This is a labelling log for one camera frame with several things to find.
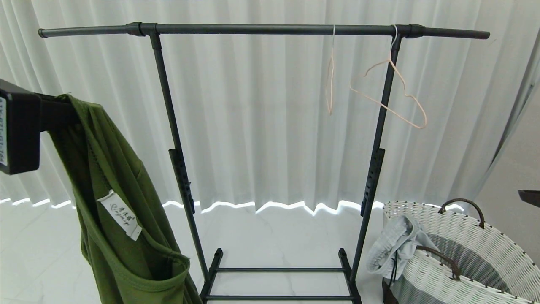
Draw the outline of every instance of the rack base foot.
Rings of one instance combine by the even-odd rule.
[[[352,304],[362,304],[358,288],[355,281],[350,281],[351,268],[347,259],[345,249],[340,248],[338,257],[341,262],[341,268],[220,268],[219,264],[223,258],[223,250],[218,248],[214,254],[214,259],[208,270],[209,280],[204,283],[201,290],[201,299],[204,304],[208,301],[351,301]],[[345,276],[350,295],[211,295],[210,291],[218,272],[306,272],[306,273],[326,273],[341,272]]]

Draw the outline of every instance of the white marble floor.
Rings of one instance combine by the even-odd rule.
[[[191,257],[190,273],[200,290],[203,280],[184,210],[175,204],[166,204],[165,210],[180,248]],[[303,207],[269,207],[255,213],[253,206],[216,206],[203,213],[198,209],[195,218],[208,266],[221,247],[222,267],[340,267],[338,250],[344,248],[352,262],[362,220],[358,209],[344,205],[337,214],[322,209],[315,215]],[[381,228],[382,210],[375,208],[367,248]],[[0,303],[100,303],[92,271],[80,253],[79,238],[79,222],[71,205],[2,203]],[[363,303],[381,303],[380,278],[363,269],[361,262],[357,285]],[[231,273],[218,275],[212,294],[345,295],[348,290],[339,273]]]

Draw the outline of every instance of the laundry basket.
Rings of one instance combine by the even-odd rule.
[[[470,203],[480,219],[447,212],[454,202]],[[453,260],[461,276],[432,255],[417,250],[393,282],[385,304],[469,304],[540,302],[540,269],[523,249],[484,221],[479,207],[454,199],[435,207],[406,201],[384,204],[384,223],[400,215],[419,220],[440,253]],[[388,281],[383,281],[386,293]]]

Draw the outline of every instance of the white curtain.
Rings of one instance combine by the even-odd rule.
[[[487,41],[405,39],[397,66],[428,115],[417,130],[389,114],[377,200],[474,197],[508,122],[540,28],[535,0],[9,1],[0,7],[0,77],[100,103],[144,161],[161,198],[180,201],[149,38],[42,39],[38,28],[157,23],[408,24],[485,30]],[[326,110],[330,36],[162,35],[193,195],[203,208],[361,202],[379,107],[351,92],[387,58],[389,37],[335,38],[334,112]],[[386,67],[353,83],[380,98]],[[394,82],[390,106],[422,123]],[[3,201],[58,204],[71,186],[47,134],[41,167],[0,175]]]

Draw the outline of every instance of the green t-shirt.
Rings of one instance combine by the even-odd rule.
[[[202,303],[188,273],[190,261],[180,253],[152,181],[127,140],[101,105],[70,95],[57,100],[71,102],[81,121],[49,133],[73,186],[82,253],[102,303]],[[110,204],[99,201],[111,191],[128,217],[110,213]],[[137,226],[135,237],[118,216],[124,225]]]

